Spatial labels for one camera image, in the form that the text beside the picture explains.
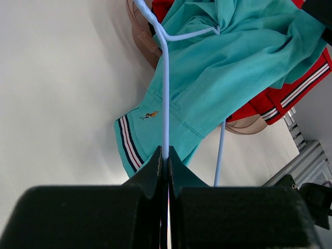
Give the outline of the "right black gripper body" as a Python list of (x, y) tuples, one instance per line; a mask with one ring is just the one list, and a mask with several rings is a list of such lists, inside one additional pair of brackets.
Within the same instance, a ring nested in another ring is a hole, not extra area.
[(322, 39), (331, 44), (332, 0), (306, 0), (301, 9), (325, 26)]

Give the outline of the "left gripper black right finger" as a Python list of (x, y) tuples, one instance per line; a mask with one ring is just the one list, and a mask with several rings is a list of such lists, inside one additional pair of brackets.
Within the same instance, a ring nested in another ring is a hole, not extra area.
[(321, 248), (298, 192), (276, 187), (211, 187), (169, 149), (173, 248)]

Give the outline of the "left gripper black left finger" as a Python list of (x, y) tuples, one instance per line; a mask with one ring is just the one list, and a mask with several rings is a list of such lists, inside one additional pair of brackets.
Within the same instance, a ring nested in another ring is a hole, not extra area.
[(161, 147), (121, 185), (36, 186), (16, 206), (1, 248), (163, 248)]

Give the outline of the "red trousers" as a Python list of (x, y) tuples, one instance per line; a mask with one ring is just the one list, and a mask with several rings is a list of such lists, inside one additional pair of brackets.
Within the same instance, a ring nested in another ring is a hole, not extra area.
[(172, 115), (198, 132), (260, 115), (272, 124), (330, 72), (324, 27), (300, 1), (156, 1), (170, 35)]

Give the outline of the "pale blue wire hanger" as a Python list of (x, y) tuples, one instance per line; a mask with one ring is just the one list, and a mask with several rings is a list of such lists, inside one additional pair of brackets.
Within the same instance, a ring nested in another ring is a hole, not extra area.
[(164, 27), (158, 22), (156, 16), (147, 7), (144, 1), (134, 1), (137, 8), (142, 15), (153, 25), (156, 35), (161, 43), (163, 52), (162, 65), (163, 65), (163, 137), (162, 137), (162, 158), (165, 165), (165, 172), (169, 172), (170, 162), (170, 62), (169, 62), (169, 49), (167, 42), (176, 42), (180, 40), (189, 39), (192, 37), (200, 36), (208, 32), (213, 32), (216, 35), (220, 34), (220, 27), (209, 27), (196, 32), (186, 33), (183, 35), (169, 35)]

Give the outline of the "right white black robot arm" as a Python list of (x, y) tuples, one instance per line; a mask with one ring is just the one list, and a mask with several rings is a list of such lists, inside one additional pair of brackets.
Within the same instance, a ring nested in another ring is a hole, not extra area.
[[(326, 29), (322, 38), (331, 45), (331, 1), (305, 1), (302, 9), (316, 18)], [(282, 107), (294, 103), (295, 96), (305, 92), (307, 86), (320, 78), (327, 71), (331, 71), (331, 63), (325, 63), (317, 72), (309, 76), (299, 90), (295, 90), (281, 103)], [(304, 199), (314, 223), (324, 229), (330, 230), (329, 216), (331, 216), (331, 168), (323, 148), (318, 140), (305, 142), (296, 123), (288, 126), (296, 145), (300, 145), (300, 154), (282, 168), (263, 186), (285, 186), (297, 191)], [(320, 182), (318, 176), (325, 176)]]

